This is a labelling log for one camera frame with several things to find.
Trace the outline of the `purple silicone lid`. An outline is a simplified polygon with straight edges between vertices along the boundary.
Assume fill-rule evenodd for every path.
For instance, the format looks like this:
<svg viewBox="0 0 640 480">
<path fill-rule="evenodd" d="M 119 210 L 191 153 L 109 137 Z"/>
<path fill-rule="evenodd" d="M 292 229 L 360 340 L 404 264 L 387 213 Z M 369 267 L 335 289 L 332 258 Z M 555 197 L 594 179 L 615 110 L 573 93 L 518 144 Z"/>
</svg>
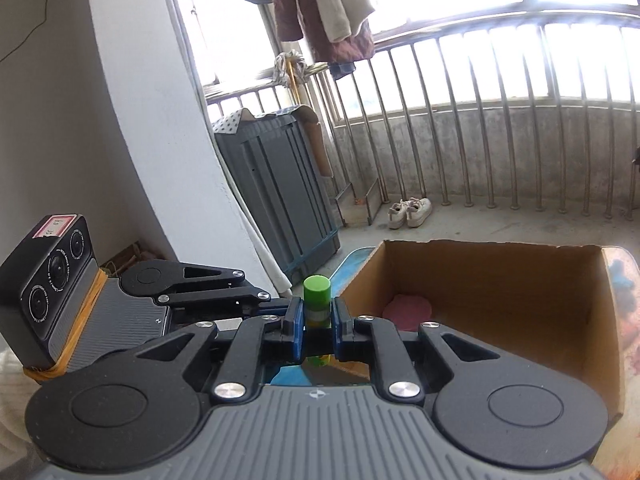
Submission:
<svg viewBox="0 0 640 480">
<path fill-rule="evenodd" d="M 396 295 L 383 309 L 382 317 L 398 330 L 415 332 L 422 323 L 432 318 L 433 307 L 422 296 Z"/>
</svg>

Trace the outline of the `green cap glue stick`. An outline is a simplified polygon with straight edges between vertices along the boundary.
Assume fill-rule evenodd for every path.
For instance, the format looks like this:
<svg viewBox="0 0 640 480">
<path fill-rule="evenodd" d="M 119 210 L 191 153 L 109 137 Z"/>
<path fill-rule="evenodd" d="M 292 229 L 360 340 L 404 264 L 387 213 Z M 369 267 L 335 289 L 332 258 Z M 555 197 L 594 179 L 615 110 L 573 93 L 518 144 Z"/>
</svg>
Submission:
<svg viewBox="0 0 640 480">
<path fill-rule="evenodd" d="M 311 275 L 303 281 L 306 330 L 331 327 L 331 281 L 323 275 Z"/>
</svg>

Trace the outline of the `left white sneaker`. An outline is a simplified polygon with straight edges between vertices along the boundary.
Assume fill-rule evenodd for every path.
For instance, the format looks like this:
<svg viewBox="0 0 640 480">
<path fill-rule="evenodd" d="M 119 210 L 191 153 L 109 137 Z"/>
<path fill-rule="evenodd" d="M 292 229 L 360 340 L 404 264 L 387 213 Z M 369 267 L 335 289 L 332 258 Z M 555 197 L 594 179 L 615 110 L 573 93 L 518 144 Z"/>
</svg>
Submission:
<svg viewBox="0 0 640 480">
<path fill-rule="evenodd" d="M 400 229 L 407 221 L 408 202 L 400 200 L 393 203 L 388 210 L 387 226 L 390 230 Z"/>
</svg>

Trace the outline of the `white sneaker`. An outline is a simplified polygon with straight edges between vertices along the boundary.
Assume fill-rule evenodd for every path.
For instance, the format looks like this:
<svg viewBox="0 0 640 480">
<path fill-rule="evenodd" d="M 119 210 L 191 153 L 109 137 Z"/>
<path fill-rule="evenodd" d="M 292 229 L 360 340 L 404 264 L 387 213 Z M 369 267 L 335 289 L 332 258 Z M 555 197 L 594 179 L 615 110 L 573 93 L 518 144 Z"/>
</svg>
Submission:
<svg viewBox="0 0 640 480">
<path fill-rule="evenodd" d="M 408 202 L 400 200 L 393 203 L 388 210 L 387 226 L 390 230 L 400 229 L 407 221 Z"/>
<path fill-rule="evenodd" d="M 407 226 L 411 229 L 418 228 L 433 212 L 432 202 L 426 198 L 410 198 L 407 204 Z"/>
</svg>

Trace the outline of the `right white sneaker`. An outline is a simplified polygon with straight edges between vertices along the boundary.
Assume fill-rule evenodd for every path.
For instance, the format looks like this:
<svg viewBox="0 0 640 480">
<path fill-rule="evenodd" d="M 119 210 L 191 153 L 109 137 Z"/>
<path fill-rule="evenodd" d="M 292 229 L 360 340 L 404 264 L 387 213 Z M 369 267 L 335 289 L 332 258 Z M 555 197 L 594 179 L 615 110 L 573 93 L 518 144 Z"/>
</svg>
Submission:
<svg viewBox="0 0 640 480">
<path fill-rule="evenodd" d="M 410 198 L 407 204 L 407 226 L 411 229 L 418 228 L 433 212 L 432 202 L 426 198 Z"/>
</svg>

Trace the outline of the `dark grey cabinet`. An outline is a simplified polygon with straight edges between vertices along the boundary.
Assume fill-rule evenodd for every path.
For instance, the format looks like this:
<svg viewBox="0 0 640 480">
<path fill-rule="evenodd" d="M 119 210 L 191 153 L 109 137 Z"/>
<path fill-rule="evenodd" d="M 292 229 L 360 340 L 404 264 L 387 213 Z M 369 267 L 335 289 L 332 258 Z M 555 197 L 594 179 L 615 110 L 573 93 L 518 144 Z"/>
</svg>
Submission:
<svg viewBox="0 0 640 480">
<path fill-rule="evenodd" d="M 218 119 L 213 133 L 281 271 L 292 284 L 316 273 L 340 248 L 317 114 L 307 105 L 258 117 L 241 108 Z"/>
</svg>

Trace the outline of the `brown cardboard box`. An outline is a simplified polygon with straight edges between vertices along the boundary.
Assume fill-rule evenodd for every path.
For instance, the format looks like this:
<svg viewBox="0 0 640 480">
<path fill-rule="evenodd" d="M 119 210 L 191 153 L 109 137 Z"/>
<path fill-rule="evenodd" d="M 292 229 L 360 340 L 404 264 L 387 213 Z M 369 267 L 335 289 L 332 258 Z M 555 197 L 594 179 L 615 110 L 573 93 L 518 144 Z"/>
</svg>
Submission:
<svg viewBox="0 0 640 480">
<path fill-rule="evenodd" d="M 624 414 L 623 350 L 603 248 L 461 240 L 384 240 L 341 292 L 353 316 L 379 316 L 398 295 L 432 318 L 575 377 Z"/>
</svg>

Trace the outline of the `metal balcony railing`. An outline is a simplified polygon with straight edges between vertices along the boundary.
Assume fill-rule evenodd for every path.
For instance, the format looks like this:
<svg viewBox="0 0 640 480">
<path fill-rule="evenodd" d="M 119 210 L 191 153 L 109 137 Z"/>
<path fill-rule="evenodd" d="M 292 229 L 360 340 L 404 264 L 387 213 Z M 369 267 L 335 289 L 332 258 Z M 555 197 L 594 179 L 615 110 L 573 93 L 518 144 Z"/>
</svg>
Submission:
<svg viewBox="0 0 640 480">
<path fill-rule="evenodd" d="M 515 3 L 402 26 L 352 74 L 288 78 L 207 88 L 209 114 L 312 107 L 343 222 L 409 196 L 638 217 L 636 6 Z"/>
</svg>

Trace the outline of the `hanging maroon jacket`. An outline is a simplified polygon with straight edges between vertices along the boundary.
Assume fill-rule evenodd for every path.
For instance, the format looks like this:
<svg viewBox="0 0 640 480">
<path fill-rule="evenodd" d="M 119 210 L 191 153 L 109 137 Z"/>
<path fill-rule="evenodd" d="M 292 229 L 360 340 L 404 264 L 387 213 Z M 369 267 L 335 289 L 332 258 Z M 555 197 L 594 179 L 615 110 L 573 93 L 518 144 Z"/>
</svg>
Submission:
<svg viewBox="0 0 640 480">
<path fill-rule="evenodd" d="M 314 62 L 326 63 L 334 80 L 374 55 L 371 0 L 273 0 L 273 10 L 279 39 L 306 40 Z"/>
</svg>

